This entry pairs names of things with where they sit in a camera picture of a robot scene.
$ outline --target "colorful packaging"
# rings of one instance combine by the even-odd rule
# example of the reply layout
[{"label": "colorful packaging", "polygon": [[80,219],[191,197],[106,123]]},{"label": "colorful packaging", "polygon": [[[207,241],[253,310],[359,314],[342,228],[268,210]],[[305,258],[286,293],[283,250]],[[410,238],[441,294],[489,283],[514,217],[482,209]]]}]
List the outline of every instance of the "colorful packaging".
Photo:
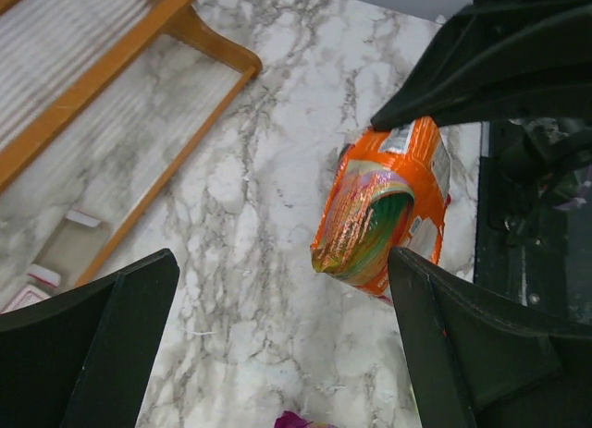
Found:
[{"label": "colorful packaging", "polygon": [[430,117],[345,149],[311,253],[313,268],[392,304],[387,260],[402,246],[437,263],[450,157]]},{"label": "colorful packaging", "polygon": [[337,426],[327,423],[310,422],[293,412],[284,411],[281,417],[276,420],[274,428],[337,428]]}]

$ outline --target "wooden frame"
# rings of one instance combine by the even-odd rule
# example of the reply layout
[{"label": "wooden frame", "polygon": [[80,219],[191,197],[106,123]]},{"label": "wooden frame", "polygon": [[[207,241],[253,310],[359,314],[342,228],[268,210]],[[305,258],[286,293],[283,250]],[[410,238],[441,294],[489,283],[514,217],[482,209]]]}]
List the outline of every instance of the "wooden frame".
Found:
[{"label": "wooden frame", "polygon": [[[19,0],[0,0],[0,14]],[[260,59],[248,49],[212,31],[191,7],[194,0],[162,0],[120,41],[103,55],[41,115],[0,152],[0,194],[35,158],[161,33],[168,33],[199,52],[238,70],[242,75],[222,102],[190,138],[177,157],[114,230],[77,286],[96,275],[117,245],[130,232],[160,190],[202,140],[241,89],[262,69]]]}]

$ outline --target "marble countertop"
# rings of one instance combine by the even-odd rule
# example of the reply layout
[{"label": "marble countertop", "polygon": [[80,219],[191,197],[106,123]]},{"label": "marble countertop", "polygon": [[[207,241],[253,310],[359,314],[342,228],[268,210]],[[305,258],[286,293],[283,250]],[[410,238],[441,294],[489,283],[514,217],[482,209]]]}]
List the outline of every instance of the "marble countertop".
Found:
[{"label": "marble countertop", "polygon": [[[317,275],[309,245],[347,134],[438,25],[352,0],[196,6],[265,70],[103,269],[164,247],[181,269],[138,426],[271,428],[283,410],[339,428],[420,426],[395,312]],[[480,127],[443,133],[453,203],[441,265],[471,280]]]}]

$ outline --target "crumpled packaging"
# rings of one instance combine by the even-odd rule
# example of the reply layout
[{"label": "crumpled packaging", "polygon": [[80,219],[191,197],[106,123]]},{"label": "crumpled packaging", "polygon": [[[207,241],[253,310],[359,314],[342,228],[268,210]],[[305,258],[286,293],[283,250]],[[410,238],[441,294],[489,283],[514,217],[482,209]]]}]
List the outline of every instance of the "crumpled packaging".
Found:
[{"label": "crumpled packaging", "polygon": [[307,421],[298,414],[291,411],[284,411],[281,417],[276,420],[274,428],[337,428],[337,426]]},{"label": "crumpled packaging", "polygon": [[430,117],[369,128],[339,159],[313,268],[392,305],[389,252],[407,247],[438,263],[449,187],[450,157]]}]

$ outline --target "snack package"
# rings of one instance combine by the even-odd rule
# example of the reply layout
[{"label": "snack package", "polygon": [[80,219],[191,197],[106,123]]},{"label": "snack package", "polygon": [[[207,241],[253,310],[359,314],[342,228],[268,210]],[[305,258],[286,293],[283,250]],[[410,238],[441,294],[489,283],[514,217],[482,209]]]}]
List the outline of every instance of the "snack package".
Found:
[{"label": "snack package", "polygon": [[392,305],[389,251],[407,247],[438,263],[449,184],[450,157],[430,117],[370,128],[339,160],[313,268]]},{"label": "snack package", "polygon": [[276,420],[274,428],[337,428],[327,423],[310,422],[290,411],[284,411]]}]

